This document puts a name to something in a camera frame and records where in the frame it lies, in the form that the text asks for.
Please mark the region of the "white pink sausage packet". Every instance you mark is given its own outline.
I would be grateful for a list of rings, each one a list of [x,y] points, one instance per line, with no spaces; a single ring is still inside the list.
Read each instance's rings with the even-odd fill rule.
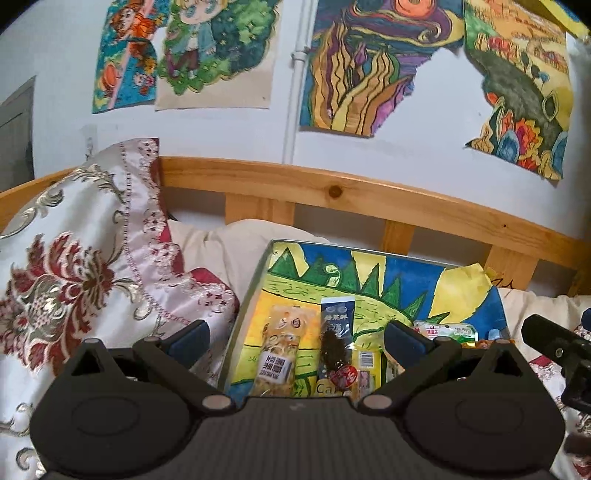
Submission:
[[[475,344],[478,341],[477,330],[467,323],[437,324],[427,321],[415,321],[413,328],[430,340],[437,337],[449,337],[464,344]]]

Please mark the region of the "yellow snack packet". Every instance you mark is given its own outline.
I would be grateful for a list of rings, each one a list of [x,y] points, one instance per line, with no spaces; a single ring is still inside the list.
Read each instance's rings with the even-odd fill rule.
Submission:
[[[381,387],[382,355],[380,351],[358,350],[353,352],[352,360],[358,372],[352,387],[352,399],[359,402]]]

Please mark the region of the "dark brown snack packet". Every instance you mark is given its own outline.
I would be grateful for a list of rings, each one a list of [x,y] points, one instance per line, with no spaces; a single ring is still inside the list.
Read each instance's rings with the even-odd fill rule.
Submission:
[[[332,329],[322,335],[321,360],[325,373],[339,391],[349,390],[358,380],[358,370],[353,366],[348,344]]]

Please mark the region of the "dark blue snack packet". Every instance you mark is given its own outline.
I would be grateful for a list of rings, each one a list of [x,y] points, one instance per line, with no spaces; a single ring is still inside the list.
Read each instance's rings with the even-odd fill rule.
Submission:
[[[355,313],[355,299],[353,297],[324,298],[321,302],[321,344],[322,335],[326,330],[332,329],[335,334],[345,340],[353,357],[353,314]],[[339,391],[325,373],[325,366],[318,356],[318,378],[315,384],[315,395],[321,397],[334,397],[349,395],[352,387],[346,391]]]

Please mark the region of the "grey tray with painted liner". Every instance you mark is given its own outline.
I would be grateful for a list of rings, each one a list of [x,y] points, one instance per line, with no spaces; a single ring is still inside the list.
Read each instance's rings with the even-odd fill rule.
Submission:
[[[353,352],[380,351],[381,386],[403,372],[386,351],[387,325],[400,321],[467,323],[480,343],[508,337],[498,289],[478,264],[446,267],[398,255],[329,244],[274,240],[266,247],[252,276],[239,313],[221,387],[235,402],[249,397],[263,345],[263,327],[273,305],[300,305],[318,312],[301,339],[291,397],[315,395],[321,347],[321,302],[353,297]]]

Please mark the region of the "beige popcorn snack packet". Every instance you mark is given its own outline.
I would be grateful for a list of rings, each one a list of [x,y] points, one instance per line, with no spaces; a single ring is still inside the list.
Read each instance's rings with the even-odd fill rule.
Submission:
[[[308,326],[318,317],[300,305],[273,305],[263,327],[263,345],[252,389],[255,397],[290,397],[296,382],[297,352]]]

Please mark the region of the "floral satin bedspread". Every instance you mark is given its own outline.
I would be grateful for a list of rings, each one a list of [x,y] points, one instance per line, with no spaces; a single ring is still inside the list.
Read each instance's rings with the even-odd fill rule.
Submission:
[[[215,384],[238,298],[187,266],[172,237],[153,138],[115,144],[32,199],[1,235],[1,475],[43,466],[31,415],[87,338],[124,348],[204,321],[209,345],[189,363]]]

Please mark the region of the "blue cartoon girl drawing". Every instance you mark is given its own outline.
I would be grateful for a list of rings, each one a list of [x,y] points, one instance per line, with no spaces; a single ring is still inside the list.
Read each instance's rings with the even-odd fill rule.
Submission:
[[[98,49],[92,112],[150,104],[155,100],[157,55],[152,44],[167,24],[169,3],[113,1]]]

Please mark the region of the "yellow landscape drawing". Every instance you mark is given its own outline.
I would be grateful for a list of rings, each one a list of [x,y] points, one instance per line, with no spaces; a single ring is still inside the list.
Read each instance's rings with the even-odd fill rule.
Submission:
[[[492,107],[467,146],[560,181],[573,106],[565,32],[516,1],[466,1],[464,18]]]

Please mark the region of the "green cartoon boy drawing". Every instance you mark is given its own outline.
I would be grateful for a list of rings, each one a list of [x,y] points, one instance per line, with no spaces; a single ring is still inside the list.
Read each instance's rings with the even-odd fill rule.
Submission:
[[[280,1],[172,1],[155,109],[270,107]]]

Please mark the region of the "purple swirl sun drawing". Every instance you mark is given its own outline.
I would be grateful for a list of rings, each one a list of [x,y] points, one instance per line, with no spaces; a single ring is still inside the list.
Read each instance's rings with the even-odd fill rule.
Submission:
[[[464,37],[460,1],[321,1],[301,127],[373,137],[414,91],[418,69]]]

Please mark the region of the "wooden bed rail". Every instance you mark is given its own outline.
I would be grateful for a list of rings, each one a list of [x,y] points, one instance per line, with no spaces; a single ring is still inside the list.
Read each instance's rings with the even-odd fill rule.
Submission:
[[[476,203],[424,189],[328,170],[242,160],[163,156],[165,187],[221,193],[224,219],[294,225],[298,205],[382,219],[381,247],[406,255],[416,229],[485,244],[485,266],[526,288],[540,261],[575,271],[569,295],[590,292],[590,244]]]

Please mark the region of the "grey wall panel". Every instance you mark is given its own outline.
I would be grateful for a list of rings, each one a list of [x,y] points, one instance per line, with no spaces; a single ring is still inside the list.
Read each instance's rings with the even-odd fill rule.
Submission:
[[[34,85],[35,78],[32,77],[1,104],[1,191],[35,178],[32,153]]]

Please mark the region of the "white wall pipe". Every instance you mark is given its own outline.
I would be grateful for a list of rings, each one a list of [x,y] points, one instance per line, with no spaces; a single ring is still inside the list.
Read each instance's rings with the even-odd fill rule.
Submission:
[[[287,103],[287,123],[283,139],[283,165],[291,165],[294,162],[294,149],[296,149],[298,120],[301,112],[301,92],[304,89],[304,68],[308,63],[310,53],[311,29],[314,28],[314,16],[317,2],[305,0],[301,3],[300,23],[297,27],[297,40],[290,53],[290,66],[293,68],[290,83],[290,97]]]

